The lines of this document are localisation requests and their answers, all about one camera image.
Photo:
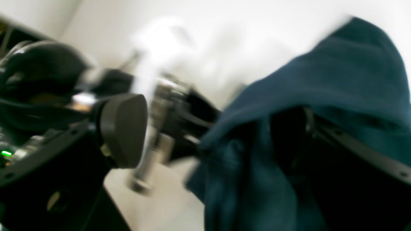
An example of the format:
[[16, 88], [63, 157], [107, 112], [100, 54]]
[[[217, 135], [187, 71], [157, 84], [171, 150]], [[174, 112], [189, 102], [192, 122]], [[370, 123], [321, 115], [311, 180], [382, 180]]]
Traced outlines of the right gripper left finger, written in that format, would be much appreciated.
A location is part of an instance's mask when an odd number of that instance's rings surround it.
[[129, 231], [104, 180], [135, 168], [148, 122], [143, 95], [125, 93], [69, 118], [18, 120], [1, 113], [2, 231]]

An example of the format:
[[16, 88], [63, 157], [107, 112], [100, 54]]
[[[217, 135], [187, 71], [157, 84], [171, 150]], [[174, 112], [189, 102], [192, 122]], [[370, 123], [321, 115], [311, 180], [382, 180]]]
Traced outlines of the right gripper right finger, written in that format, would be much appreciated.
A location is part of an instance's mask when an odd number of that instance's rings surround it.
[[409, 231], [410, 167], [364, 145], [308, 107], [270, 118], [275, 158], [307, 231]]

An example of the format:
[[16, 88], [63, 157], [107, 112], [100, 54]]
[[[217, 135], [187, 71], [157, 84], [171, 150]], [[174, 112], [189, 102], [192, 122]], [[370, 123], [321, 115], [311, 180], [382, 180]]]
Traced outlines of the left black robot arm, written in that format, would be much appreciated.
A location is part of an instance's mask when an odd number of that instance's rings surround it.
[[88, 117], [76, 106], [106, 103], [130, 93], [136, 78], [122, 69], [98, 68], [79, 51], [56, 41], [23, 41], [1, 59], [1, 119], [17, 133], [40, 137], [27, 148], [1, 146], [6, 164], [48, 145]]

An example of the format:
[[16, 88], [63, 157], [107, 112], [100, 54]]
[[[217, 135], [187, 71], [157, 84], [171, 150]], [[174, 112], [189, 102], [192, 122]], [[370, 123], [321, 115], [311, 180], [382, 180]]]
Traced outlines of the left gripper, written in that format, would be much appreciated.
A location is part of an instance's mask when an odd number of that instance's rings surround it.
[[154, 147], [164, 152], [166, 161], [196, 157], [200, 138], [219, 115], [193, 85], [160, 78], [154, 92]]

